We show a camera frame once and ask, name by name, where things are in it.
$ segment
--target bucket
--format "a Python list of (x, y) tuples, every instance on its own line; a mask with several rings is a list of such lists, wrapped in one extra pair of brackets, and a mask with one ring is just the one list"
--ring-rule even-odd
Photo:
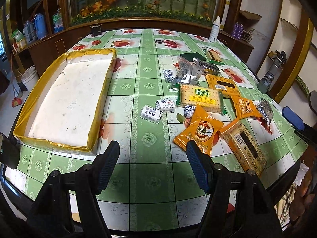
[(39, 76), (37, 74), (37, 70), (35, 69), (34, 65), (28, 68), (21, 77), (22, 83), (26, 86), (26, 88), (30, 92), (34, 88), (38, 80), (39, 80)]

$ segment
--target green checkered tablecloth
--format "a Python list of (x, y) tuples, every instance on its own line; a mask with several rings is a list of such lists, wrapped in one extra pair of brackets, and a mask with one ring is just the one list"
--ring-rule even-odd
[[(111, 140), (120, 144), (120, 157), (109, 185), (99, 196), (98, 203), (110, 229), (126, 231), (166, 230), (199, 223), (207, 205), (208, 195), (199, 189), (186, 153), (172, 140), (185, 129), (176, 119), (183, 114), (163, 113), (159, 124), (140, 118), (144, 105), (155, 106), (156, 100), (176, 99), (169, 90), (163, 71), (177, 73), (177, 55), (199, 52), (208, 47), (218, 52), (226, 64), (221, 75), (237, 77), (242, 96), (271, 102), (274, 118), (268, 133), (257, 119), (243, 119), (267, 159), (261, 175), (265, 187), (289, 169), (305, 151), (306, 143), (294, 134), (294, 129), (281, 115), (281, 107), (257, 88), (257, 80), (247, 66), (220, 42), (186, 33), (156, 29), (112, 30), (97, 37), (88, 35), (74, 48), (117, 49), (120, 62), (112, 76), (104, 108), (103, 135), (98, 153), (105, 151)], [(202, 86), (208, 86), (204, 77)], [(224, 99), (227, 115), (212, 115), (225, 124), (235, 119), (229, 99)], [(213, 161), (233, 171), (242, 171), (236, 157), (221, 138), (212, 149)], [(61, 173), (76, 171), (95, 157), (42, 151), (21, 145), (18, 168), (7, 168), (6, 177), (29, 198), (35, 199), (47, 174), (58, 169)], [(71, 192), (72, 212), (77, 213), (76, 196)], [(235, 204), (235, 191), (230, 202)]]

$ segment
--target orange snack package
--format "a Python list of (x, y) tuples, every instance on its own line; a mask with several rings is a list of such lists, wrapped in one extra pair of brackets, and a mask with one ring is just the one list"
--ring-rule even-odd
[(196, 106), (191, 124), (177, 135), (173, 142), (186, 151), (186, 144), (194, 140), (201, 152), (211, 156), (214, 136), (223, 123), (210, 116), (200, 105)]
[(249, 100), (244, 97), (232, 96), (233, 105), (236, 109), (236, 115), (238, 119), (243, 119), (251, 116), (261, 118), (262, 115), (256, 109), (256, 106), (253, 104), (252, 100)]

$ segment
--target spray bottle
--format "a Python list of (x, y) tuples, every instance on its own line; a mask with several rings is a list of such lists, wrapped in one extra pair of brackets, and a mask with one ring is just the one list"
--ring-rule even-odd
[(209, 41), (212, 43), (216, 43), (217, 41), (217, 37), (219, 34), (219, 30), (220, 30), (220, 16), (217, 17), (217, 19), (214, 21), (213, 25), (212, 25), (212, 29), (210, 32), (210, 36), (209, 36)]

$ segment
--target white candy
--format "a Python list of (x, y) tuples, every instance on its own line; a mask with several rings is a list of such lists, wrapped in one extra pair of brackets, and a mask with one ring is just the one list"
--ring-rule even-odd
[(157, 100), (155, 107), (162, 112), (175, 112), (175, 104), (172, 99)]
[(141, 110), (141, 118), (150, 122), (159, 123), (162, 112), (149, 105), (145, 105)]

